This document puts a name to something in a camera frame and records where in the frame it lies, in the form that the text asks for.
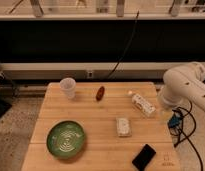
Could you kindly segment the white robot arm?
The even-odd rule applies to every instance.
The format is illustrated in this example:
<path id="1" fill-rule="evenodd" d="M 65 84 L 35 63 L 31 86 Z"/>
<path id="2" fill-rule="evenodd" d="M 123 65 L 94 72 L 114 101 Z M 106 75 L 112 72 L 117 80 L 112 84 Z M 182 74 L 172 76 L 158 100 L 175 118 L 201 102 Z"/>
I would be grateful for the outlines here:
<path id="1" fill-rule="evenodd" d="M 205 112 L 205 66 L 190 62 L 168 69 L 163 75 L 164 85 L 158 99 L 164 109 L 175 108 L 190 100 Z"/>

